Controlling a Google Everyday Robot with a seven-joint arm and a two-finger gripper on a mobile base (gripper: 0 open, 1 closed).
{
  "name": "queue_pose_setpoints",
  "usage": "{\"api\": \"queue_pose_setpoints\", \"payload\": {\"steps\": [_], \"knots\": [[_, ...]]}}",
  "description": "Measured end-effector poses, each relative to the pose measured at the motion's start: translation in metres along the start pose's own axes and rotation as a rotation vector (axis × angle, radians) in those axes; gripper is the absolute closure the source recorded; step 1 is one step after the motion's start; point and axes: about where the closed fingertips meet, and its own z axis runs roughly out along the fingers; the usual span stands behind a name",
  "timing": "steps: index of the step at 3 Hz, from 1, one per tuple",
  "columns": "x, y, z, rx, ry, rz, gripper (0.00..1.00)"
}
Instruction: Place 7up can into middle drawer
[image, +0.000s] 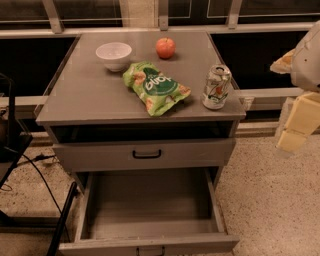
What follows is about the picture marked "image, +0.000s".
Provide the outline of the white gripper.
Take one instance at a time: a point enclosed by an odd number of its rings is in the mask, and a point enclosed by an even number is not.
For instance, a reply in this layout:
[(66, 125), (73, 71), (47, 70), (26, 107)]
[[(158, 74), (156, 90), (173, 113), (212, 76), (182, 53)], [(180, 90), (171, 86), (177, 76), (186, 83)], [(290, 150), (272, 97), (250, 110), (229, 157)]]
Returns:
[(276, 147), (282, 151), (297, 151), (320, 126), (320, 21), (292, 49), (270, 66), (272, 72), (291, 72), (293, 85), (313, 91), (297, 97), (285, 122)]

